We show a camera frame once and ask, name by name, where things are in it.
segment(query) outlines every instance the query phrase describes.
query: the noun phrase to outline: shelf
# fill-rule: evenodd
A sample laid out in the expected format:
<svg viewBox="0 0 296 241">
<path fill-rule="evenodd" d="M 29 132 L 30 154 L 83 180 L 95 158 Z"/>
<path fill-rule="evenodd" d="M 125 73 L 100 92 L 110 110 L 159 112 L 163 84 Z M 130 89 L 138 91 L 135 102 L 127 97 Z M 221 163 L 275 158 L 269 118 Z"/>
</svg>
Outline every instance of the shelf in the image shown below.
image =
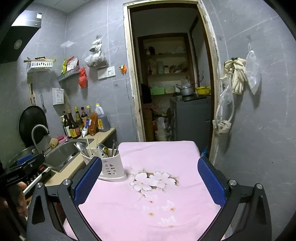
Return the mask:
<svg viewBox="0 0 296 241">
<path fill-rule="evenodd" d="M 160 95 L 172 95 L 174 93 L 164 93 L 164 94 L 160 94 Z"/>
<path fill-rule="evenodd" d="M 165 76 L 184 76 L 184 75 L 188 75 L 188 72 L 180 72 L 180 73 L 169 73 L 169 74 L 154 74 L 154 75 L 148 75 L 147 77 L 150 79 L 154 79 L 157 77 L 165 77 Z"/>
<path fill-rule="evenodd" d="M 57 77 L 58 81 L 67 79 L 74 74 L 79 74 L 79 69 L 80 69 L 80 67 L 77 65 L 75 68 L 66 71 L 65 73 L 63 73 Z"/>
<path fill-rule="evenodd" d="M 147 59 L 156 59 L 156 58 L 177 58 L 177 57 L 187 57 L 186 53 L 166 53 L 166 54 L 156 54 L 156 55 L 147 55 Z"/>
</svg>

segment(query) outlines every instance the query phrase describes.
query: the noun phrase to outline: red plastic bag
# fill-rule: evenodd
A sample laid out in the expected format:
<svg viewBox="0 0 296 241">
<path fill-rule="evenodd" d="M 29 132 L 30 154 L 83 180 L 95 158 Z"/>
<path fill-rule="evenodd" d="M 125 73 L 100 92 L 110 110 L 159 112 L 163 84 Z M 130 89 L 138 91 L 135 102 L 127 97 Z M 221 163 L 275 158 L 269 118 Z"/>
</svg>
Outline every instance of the red plastic bag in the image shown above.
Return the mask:
<svg viewBox="0 0 296 241">
<path fill-rule="evenodd" d="M 86 88 L 87 86 L 87 76 L 85 73 L 85 68 L 83 67 L 82 69 L 79 70 L 79 78 L 78 82 L 81 88 Z"/>
</svg>

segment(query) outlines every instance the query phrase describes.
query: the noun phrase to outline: power outlet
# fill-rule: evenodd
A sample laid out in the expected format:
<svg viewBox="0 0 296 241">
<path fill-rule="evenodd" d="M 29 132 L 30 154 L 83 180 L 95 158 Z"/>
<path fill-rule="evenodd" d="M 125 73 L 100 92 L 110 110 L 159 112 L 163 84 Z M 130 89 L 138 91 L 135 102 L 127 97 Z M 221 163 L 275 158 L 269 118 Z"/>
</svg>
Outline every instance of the power outlet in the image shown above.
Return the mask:
<svg viewBox="0 0 296 241">
<path fill-rule="evenodd" d="M 107 77 L 115 76 L 115 67 L 112 66 L 112 67 L 107 68 L 106 74 L 107 74 Z"/>
</svg>

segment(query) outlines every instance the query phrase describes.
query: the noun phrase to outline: stainless steel sink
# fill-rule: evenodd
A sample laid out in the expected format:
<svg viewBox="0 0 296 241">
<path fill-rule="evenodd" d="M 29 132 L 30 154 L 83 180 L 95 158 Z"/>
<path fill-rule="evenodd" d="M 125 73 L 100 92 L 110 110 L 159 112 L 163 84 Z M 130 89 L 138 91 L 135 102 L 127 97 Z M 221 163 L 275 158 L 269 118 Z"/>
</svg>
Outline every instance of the stainless steel sink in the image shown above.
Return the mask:
<svg viewBox="0 0 296 241">
<path fill-rule="evenodd" d="M 53 170 L 61 172 L 80 153 L 74 146 L 77 142 L 83 143 L 85 147 L 87 146 L 86 139 L 69 139 L 46 154 L 45 164 L 51 166 Z"/>
</svg>

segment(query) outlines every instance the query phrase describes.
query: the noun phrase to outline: hand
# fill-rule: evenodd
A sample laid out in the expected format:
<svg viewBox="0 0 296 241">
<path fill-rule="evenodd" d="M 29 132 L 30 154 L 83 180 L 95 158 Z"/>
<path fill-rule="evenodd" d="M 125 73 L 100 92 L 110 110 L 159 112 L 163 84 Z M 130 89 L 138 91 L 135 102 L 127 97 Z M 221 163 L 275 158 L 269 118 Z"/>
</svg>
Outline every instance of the hand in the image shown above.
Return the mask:
<svg viewBox="0 0 296 241">
<path fill-rule="evenodd" d="M 20 195 L 18 197 L 19 206 L 17 207 L 17 212 L 21 217 L 26 217 L 28 216 L 27 202 L 22 191 L 26 189 L 27 185 L 24 182 L 19 182 L 17 185 L 20 189 Z M 0 198 L 0 209 L 2 209 L 3 207 L 8 208 L 8 204 L 4 198 Z"/>
</svg>

